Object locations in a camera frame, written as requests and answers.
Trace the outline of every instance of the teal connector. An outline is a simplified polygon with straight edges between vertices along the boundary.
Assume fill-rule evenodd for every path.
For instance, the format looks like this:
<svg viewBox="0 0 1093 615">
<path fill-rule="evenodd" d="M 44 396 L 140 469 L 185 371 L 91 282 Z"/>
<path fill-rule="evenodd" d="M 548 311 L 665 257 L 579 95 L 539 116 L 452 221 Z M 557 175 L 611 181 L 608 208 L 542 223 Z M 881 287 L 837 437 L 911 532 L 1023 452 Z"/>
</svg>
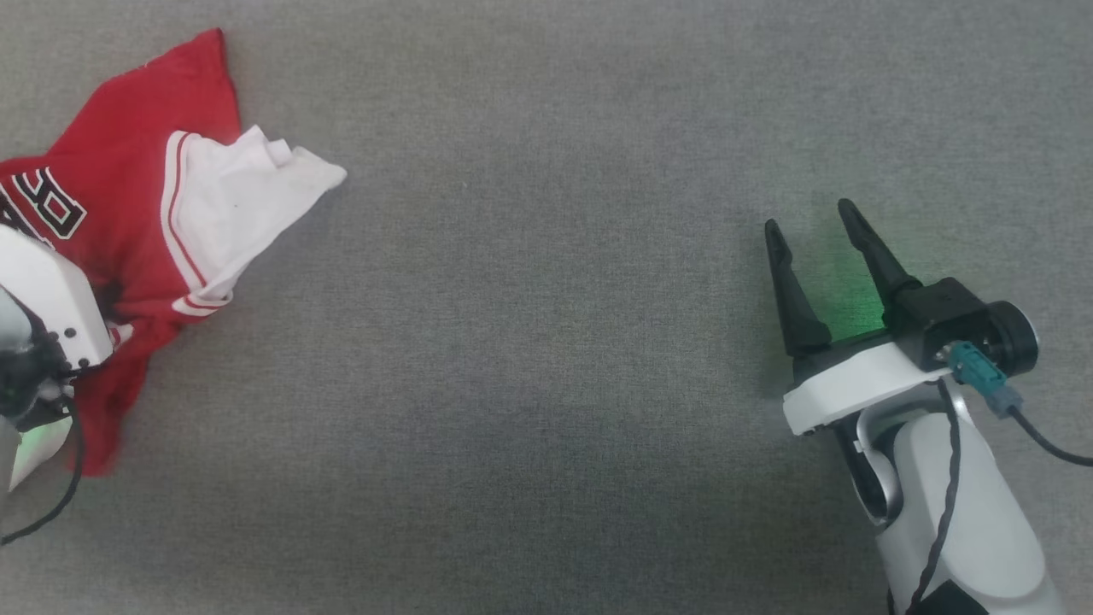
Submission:
<svg viewBox="0 0 1093 615">
<path fill-rule="evenodd" d="M 1010 416 L 1010 411 L 1021 410 L 1024 400 L 1006 385 L 1006 375 L 969 342 L 959 342 L 949 351 L 949 369 L 959 382 L 971 386 L 983 395 L 987 407 L 998 418 Z"/>
</svg>

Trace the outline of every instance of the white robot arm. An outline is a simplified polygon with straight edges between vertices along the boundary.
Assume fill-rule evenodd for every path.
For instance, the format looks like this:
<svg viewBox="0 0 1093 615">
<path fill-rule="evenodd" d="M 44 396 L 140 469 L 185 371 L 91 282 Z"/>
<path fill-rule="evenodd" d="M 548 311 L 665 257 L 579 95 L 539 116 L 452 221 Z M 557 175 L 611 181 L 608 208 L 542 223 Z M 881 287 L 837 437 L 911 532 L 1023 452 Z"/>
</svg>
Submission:
<svg viewBox="0 0 1093 615">
<path fill-rule="evenodd" d="M 768 221 L 778 316 L 794 358 L 783 409 L 794 434 L 830 431 L 838 441 L 858 499 L 881 529 L 890 613 L 1063 614 L 1043 549 L 957 386 L 976 386 L 1000 416 L 1012 413 L 1024 427 L 1020 398 L 1004 382 L 1036 364 L 1032 326 L 1012 304 L 985 304 L 952 277 L 924 285 L 853 202 L 838 208 L 881 295 L 885 328 L 832 342 Z"/>
<path fill-rule="evenodd" d="M 0 515 L 8 492 L 56 454 L 70 429 L 79 429 L 71 380 L 111 353 L 83 271 L 47 245 L 0 225 Z M 79 482 L 79 459 L 77 464 L 60 508 Z M 4 536 L 0 544 L 21 535 Z"/>
</svg>

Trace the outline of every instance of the gray carpet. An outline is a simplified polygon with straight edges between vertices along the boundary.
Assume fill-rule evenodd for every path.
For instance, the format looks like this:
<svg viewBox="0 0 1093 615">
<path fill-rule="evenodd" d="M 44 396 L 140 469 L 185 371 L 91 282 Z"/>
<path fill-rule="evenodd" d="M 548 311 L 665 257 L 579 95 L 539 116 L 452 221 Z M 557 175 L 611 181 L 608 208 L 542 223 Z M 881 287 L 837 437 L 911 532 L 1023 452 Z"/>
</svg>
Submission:
<svg viewBox="0 0 1093 615">
<path fill-rule="evenodd" d="M 780 416 L 762 223 L 837 335 L 877 322 L 842 196 L 1021 305 L 1027 414 L 1093 450 L 1091 7 L 7 0 L 3 157 L 220 25 L 245 122 L 350 179 L 156 356 L 0 611 L 882 613 L 833 442 Z M 974 411 L 1083 612 L 1093 475 Z"/>
</svg>

